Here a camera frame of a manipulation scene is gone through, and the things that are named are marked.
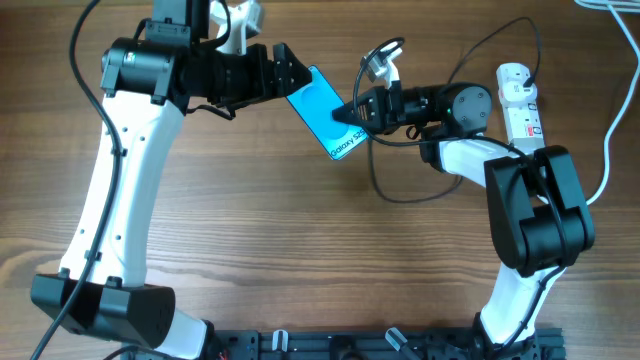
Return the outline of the blue screen Galaxy smartphone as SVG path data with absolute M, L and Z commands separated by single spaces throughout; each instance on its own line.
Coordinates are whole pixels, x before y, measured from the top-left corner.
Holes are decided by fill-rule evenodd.
M 344 105 L 318 67 L 309 67 L 312 81 L 287 97 L 291 107 L 306 124 L 332 160 L 341 160 L 367 139 L 356 125 L 335 121 L 332 111 Z

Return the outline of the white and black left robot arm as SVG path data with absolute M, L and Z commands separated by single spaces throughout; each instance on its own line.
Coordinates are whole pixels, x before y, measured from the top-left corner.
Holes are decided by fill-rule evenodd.
M 285 97 L 310 71 L 285 44 L 225 53 L 216 41 L 120 38 L 102 60 L 103 132 L 77 231 L 54 274 L 39 274 L 32 302 L 54 328 L 132 352 L 203 359 L 215 330 L 179 310 L 173 289 L 150 285 L 147 241 L 169 150 L 193 97 L 236 110 Z

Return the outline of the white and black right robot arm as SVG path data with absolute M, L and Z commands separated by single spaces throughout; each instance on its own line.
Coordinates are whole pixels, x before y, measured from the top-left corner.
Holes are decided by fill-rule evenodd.
M 500 359 L 531 347 L 550 287 L 592 247 L 595 229 L 568 151 L 550 146 L 526 154 L 485 136 L 491 110 L 491 94 L 479 84 L 405 89 L 394 81 L 356 94 L 331 117 L 361 127 L 372 141 L 414 126 L 423 162 L 485 188 L 501 268 L 471 351 Z

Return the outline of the white USB charger plug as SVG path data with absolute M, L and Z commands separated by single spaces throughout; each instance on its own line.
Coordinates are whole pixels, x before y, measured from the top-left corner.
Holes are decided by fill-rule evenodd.
M 503 82 L 499 86 L 499 99 L 504 107 L 518 107 L 533 103 L 537 99 L 537 87 L 535 84 L 525 87 L 519 81 Z

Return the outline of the white power strip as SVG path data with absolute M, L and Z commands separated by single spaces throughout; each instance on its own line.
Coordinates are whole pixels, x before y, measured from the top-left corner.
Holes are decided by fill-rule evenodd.
M 505 63 L 497 68 L 496 77 L 499 96 L 499 86 L 503 82 L 519 81 L 525 87 L 530 86 L 526 86 L 525 83 L 530 79 L 531 72 L 523 64 Z M 501 105 L 508 142 L 526 154 L 532 154 L 535 150 L 545 146 L 543 127 L 536 101 L 518 107 Z

